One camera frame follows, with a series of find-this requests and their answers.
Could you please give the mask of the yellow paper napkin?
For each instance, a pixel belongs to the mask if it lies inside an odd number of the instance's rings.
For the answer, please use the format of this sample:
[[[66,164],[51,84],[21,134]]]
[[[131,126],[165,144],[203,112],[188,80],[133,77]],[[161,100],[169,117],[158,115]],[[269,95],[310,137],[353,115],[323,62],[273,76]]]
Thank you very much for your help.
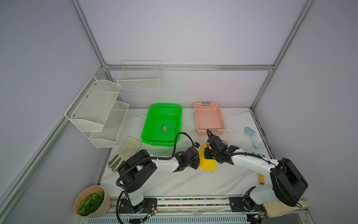
[[[210,148],[209,143],[205,143],[199,150],[199,158],[200,158],[199,166],[204,171],[216,171],[217,170],[216,161],[205,158],[204,153],[206,148]]]

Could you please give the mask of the green plastic basket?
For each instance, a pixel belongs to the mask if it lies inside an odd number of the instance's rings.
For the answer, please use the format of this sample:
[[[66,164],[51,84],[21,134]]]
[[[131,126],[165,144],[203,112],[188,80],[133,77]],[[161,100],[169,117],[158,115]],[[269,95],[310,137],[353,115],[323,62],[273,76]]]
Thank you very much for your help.
[[[143,143],[171,147],[181,131],[183,109],[175,104],[154,104],[149,110],[141,134]]]

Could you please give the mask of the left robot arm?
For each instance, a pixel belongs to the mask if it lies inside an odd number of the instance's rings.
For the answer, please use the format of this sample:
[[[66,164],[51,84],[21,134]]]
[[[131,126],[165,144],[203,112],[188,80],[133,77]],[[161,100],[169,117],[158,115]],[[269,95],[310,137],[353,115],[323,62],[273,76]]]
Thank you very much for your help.
[[[181,134],[188,137],[192,145],[186,151],[177,152],[177,139]],[[140,212],[145,201],[140,189],[158,167],[163,167],[172,173],[181,172],[188,167],[198,169],[200,164],[199,147],[200,144],[194,142],[186,132],[179,132],[175,136],[173,151],[170,156],[153,156],[147,150],[142,149],[120,165],[117,169],[119,178],[116,180],[116,185],[122,189],[116,203],[118,222],[123,223],[119,215],[119,204],[122,202],[123,195],[130,201],[134,213]]]

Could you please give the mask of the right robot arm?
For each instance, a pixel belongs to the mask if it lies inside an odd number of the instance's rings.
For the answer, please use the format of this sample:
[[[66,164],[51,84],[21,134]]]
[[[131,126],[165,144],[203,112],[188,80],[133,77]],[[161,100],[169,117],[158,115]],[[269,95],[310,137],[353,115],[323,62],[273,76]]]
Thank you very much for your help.
[[[253,186],[242,197],[243,209],[254,211],[260,205],[270,202],[282,202],[289,207],[302,205],[299,200],[308,188],[308,183],[293,162],[287,158],[281,160],[264,158],[248,153],[239,147],[228,146],[219,136],[208,133],[209,148],[205,149],[206,159],[218,163],[245,167],[271,180],[271,184],[262,187]]]

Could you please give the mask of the pink plastic basket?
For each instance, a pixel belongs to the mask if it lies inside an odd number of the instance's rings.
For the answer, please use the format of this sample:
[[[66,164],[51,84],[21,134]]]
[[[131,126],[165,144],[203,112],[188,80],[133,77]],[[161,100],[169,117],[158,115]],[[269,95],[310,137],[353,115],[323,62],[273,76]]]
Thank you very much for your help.
[[[194,112],[199,136],[207,135],[207,129],[215,135],[225,132],[226,126],[218,102],[195,102]]]

